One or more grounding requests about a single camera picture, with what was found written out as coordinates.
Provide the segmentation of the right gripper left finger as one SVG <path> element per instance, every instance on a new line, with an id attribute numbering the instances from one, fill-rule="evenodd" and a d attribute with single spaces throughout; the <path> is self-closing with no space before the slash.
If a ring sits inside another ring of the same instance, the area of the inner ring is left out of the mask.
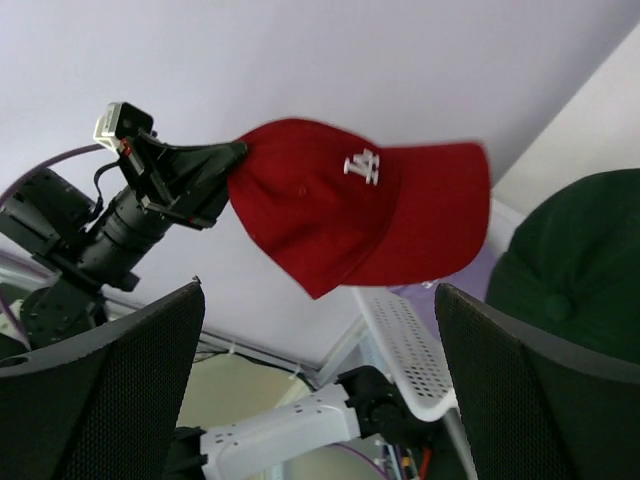
<path id="1" fill-rule="evenodd" d="M 2 359 L 2 478 L 160 478 L 204 314 L 192 281 L 127 316 Z"/>

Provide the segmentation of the red baseball cap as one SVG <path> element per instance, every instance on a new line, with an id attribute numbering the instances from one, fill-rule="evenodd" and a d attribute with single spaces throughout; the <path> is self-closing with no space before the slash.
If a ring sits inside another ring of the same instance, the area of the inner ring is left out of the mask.
<path id="1" fill-rule="evenodd" d="M 231 205 L 254 244 L 312 298 L 440 279 L 485 242 L 491 174 L 477 142 L 380 146 L 301 118 L 243 139 Z"/>

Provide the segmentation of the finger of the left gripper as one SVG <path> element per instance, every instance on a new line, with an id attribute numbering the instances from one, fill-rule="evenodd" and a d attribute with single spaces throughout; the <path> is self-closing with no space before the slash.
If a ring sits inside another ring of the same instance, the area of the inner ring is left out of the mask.
<path id="1" fill-rule="evenodd" d="M 166 164 L 167 185 L 170 190 L 214 188 L 247 154 L 242 141 L 175 147 Z"/>

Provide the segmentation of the lavender baseball cap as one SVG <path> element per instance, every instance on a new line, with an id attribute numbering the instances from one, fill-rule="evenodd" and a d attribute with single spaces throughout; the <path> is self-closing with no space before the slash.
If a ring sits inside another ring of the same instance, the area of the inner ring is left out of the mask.
<path id="1" fill-rule="evenodd" d="M 496 255 L 490 246 L 481 248 L 475 259 L 464 269 L 449 276 L 421 283 L 388 287 L 391 293 L 412 301 L 432 300 L 440 284 L 451 284 L 476 297 L 482 298 L 488 287 L 491 272 L 496 264 Z"/>

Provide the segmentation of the dark green baseball cap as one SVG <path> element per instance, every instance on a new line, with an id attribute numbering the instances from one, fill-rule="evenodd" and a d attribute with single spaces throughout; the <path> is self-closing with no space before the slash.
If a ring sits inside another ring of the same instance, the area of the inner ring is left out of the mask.
<path id="1" fill-rule="evenodd" d="M 542 202 L 493 268 L 486 304 L 587 349 L 639 361 L 639 171 L 586 176 Z"/>

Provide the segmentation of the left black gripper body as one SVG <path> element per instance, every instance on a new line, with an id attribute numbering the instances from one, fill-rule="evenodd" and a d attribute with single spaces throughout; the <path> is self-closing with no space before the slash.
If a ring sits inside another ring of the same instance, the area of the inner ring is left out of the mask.
<path id="1" fill-rule="evenodd" d="M 214 188 L 170 190 L 166 164 L 175 146 L 139 132 L 121 141 L 118 164 L 141 205 L 169 221 L 195 230 L 211 228 L 229 201 L 226 177 Z"/>

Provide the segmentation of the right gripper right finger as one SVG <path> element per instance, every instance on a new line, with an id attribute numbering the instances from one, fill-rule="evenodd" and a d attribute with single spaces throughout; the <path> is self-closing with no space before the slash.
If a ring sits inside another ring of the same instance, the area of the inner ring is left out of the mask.
<path id="1" fill-rule="evenodd" d="M 450 284 L 435 314 L 478 478 L 638 479 L 638 365 Z"/>

